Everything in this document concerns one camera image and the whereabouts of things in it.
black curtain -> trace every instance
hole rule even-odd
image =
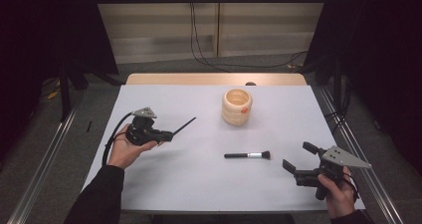
[[[62,64],[75,77],[83,66],[105,74],[117,68],[95,0],[0,0],[0,18],[1,160],[35,109],[42,82],[57,77]]]
[[[305,67],[326,84],[339,62],[397,150],[422,174],[421,1],[325,3]]]

table surface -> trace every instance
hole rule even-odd
[[[127,85],[224,85],[244,86],[253,82],[257,86],[305,86],[301,74],[275,73],[177,73],[132,74]]]
[[[153,74],[150,76],[153,81],[164,81],[165,85],[121,87],[101,143],[108,140],[128,111],[151,107],[158,115],[154,128],[162,130],[175,130],[197,117],[171,142],[143,153],[126,170],[123,210],[147,213],[326,210],[324,202],[316,200],[315,188],[296,186],[293,176],[282,168],[283,159],[298,169],[318,166],[318,158],[302,149],[304,141],[322,148],[335,145],[311,87],[304,86],[305,79],[297,74],[242,75]],[[132,75],[127,83],[146,83],[148,77]],[[170,85],[172,79],[178,85]],[[192,81],[201,81],[202,86],[191,86]],[[261,86],[233,86],[246,82]],[[222,96],[233,88],[247,90],[254,99],[250,119],[242,126],[232,126],[220,117]],[[271,160],[223,156],[265,150],[272,154]],[[100,169],[103,151],[100,145],[86,185]],[[361,200],[356,207],[364,208]]]

person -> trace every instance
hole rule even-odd
[[[128,124],[115,136],[107,164],[78,196],[65,224],[118,223],[124,170],[131,166],[141,153],[157,145],[156,141],[142,146],[130,143],[124,135],[127,127]]]
[[[346,166],[343,168],[343,172],[349,173]],[[350,182],[350,177],[348,175],[345,174],[344,178]],[[317,179],[328,189],[325,201],[331,224],[373,223],[365,212],[354,209],[354,190],[350,185],[341,182],[339,186],[337,186],[331,179],[322,174],[320,174]]]
[[[155,141],[142,146],[130,143],[124,135],[127,127],[128,124],[115,136],[107,165],[99,170],[93,181],[79,195],[65,224],[118,223],[124,170],[143,152],[157,145]],[[348,173],[347,167],[344,168],[344,173]],[[373,223],[363,211],[354,209],[353,190],[349,185],[340,183],[337,186],[322,174],[318,176],[318,180],[329,190],[325,199],[331,224]]]

black sleeve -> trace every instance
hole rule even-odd
[[[356,210],[346,216],[331,219],[331,224],[373,224],[372,219],[362,210]]]
[[[103,166],[93,181],[79,195],[65,224],[118,223],[123,181],[123,169]]]

hand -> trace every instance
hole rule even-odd
[[[344,173],[349,173],[348,168],[343,168]],[[344,178],[350,181],[350,177],[345,175]],[[317,179],[328,189],[325,197],[326,207],[328,209],[329,218],[337,218],[354,212],[353,189],[345,182],[341,182],[339,186],[328,177],[320,174]]]
[[[125,125],[115,136],[107,165],[126,169],[134,163],[142,152],[151,150],[157,145],[156,141],[149,141],[142,146],[129,142],[124,135],[128,126],[129,124]]]

